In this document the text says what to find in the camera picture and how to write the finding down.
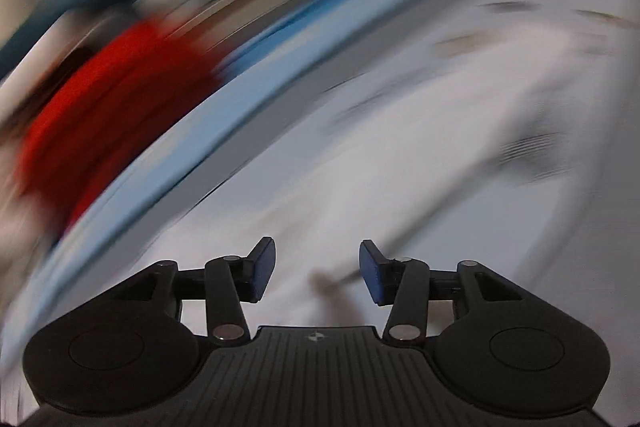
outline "light blue edge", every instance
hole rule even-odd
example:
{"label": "light blue edge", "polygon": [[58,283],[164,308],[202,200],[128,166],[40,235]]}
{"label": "light blue edge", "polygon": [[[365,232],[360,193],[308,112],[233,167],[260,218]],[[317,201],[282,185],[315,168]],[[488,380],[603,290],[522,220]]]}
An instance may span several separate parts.
{"label": "light blue edge", "polygon": [[2,328],[0,376],[73,281],[113,239],[212,154],[300,73],[409,0],[343,0],[281,42],[171,127],[92,204],[32,275]]}

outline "dark object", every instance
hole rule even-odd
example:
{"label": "dark object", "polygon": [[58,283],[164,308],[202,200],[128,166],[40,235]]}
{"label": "dark object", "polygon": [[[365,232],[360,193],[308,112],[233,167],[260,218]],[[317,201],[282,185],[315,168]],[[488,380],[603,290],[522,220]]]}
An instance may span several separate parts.
{"label": "dark object", "polygon": [[65,0],[37,8],[0,48],[0,80],[20,63],[33,45],[66,11],[79,8],[98,14],[118,4],[129,4],[129,0]]}
{"label": "dark object", "polygon": [[[180,272],[155,263],[40,330],[24,371],[42,407],[25,426],[575,426],[609,371],[589,328],[475,261],[457,272],[386,259],[371,241],[360,266],[379,305],[373,327],[261,327],[256,302],[275,263],[263,238],[246,258]],[[207,337],[178,321],[206,299]],[[426,337],[428,302],[455,322]]]}

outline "round silver bolt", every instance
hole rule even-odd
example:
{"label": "round silver bolt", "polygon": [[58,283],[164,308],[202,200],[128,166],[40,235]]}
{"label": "round silver bolt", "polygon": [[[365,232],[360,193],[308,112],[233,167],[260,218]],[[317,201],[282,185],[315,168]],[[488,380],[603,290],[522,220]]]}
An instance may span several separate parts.
{"label": "round silver bolt", "polygon": [[244,335],[244,329],[236,324],[220,324],[211,333],[220,341],[234,341]]}
{"label": "round silver bolt", "polygon": [[396,341],[412,341],[420,336],[420,330],[411,324],[398,324],[389,330]]}

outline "red cloth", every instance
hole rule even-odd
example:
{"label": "red cloth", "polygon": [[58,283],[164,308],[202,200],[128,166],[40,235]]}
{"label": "red cloth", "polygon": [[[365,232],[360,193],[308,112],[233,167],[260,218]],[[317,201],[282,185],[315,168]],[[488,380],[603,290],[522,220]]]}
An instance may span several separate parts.
{"label": "red cloth", "polygon": [[139,23],[89,60],[34,120],[18,163],[71,222],[162,133],[220,85],[188,39]]}

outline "ribbed black surface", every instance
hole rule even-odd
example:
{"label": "ribbed black surface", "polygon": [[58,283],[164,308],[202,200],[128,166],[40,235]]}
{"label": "ribbed black surface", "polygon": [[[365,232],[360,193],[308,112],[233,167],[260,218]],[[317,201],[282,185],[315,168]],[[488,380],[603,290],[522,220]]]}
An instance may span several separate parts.
{"label": "ribbed black surface", "polygon": [[41,408],[24,425],[209,427],[602,427],[592,413],[517,420],[466,404],[420,351],[382,344],[373,329],[262,328],[249,345],[218,349],[176,396],[115,418]]}

